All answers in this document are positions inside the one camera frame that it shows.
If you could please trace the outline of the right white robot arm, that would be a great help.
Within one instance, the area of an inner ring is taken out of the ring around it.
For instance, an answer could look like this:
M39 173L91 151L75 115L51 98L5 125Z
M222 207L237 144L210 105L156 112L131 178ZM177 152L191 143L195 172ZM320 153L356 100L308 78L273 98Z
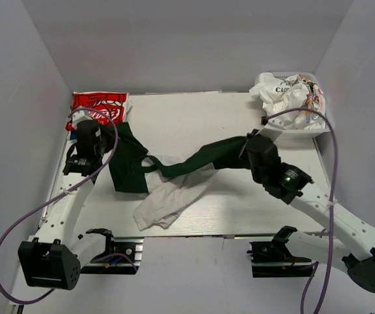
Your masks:
M248 253L253 261L267 264L307 258L330 264L375 293L375 227L330 200L307 173L282 162L270 138L248 134L240 156L250 163L253 180L269 195L308 215L330 235L319 238L284 226L271 241L251 243Z

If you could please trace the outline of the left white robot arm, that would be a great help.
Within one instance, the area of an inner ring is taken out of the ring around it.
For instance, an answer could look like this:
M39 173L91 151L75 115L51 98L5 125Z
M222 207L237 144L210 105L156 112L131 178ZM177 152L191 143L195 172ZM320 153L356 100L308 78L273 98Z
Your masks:
M103 167L103 155L113 146L96 120L77 124L77 140L69 148L63 169L61 190L65 196L48 210L46 222L34 238L18 248L26 283L30 287L72 290L81 269L96 258L115 256L113 233L92 228L77 237L73 231L80 211Z

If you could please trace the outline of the green and white t shirt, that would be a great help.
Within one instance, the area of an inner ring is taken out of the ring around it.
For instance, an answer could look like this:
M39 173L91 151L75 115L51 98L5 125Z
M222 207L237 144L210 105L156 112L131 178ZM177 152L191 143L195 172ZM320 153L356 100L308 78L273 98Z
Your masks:
M198 201L222 169L249 169L240 158L247 140L235 136L200 147L193 155L154 155L132 133L129 123L110 129L118 144L108 163L114 188L125 194L143 194L134 209L138 230L169 228L183 211Z

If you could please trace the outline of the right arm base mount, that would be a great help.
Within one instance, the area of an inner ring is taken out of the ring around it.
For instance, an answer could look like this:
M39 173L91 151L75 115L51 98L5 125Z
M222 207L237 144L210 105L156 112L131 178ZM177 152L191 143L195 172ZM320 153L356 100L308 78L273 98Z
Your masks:
M309 277L314 263L309 258L292 255L286 248L291 235L297 232L292 226L284 226L269 241L252 241L247 254L251 259L253 278Z

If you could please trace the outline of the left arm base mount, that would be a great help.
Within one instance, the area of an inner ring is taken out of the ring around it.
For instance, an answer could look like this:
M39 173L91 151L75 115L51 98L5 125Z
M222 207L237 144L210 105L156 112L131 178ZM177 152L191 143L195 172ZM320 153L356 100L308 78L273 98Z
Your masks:
M92 228L78 235L79 240L94 241L95 254L85 266L82 274L135 275L140 267L143 253L143 238L115 237L111 230Z

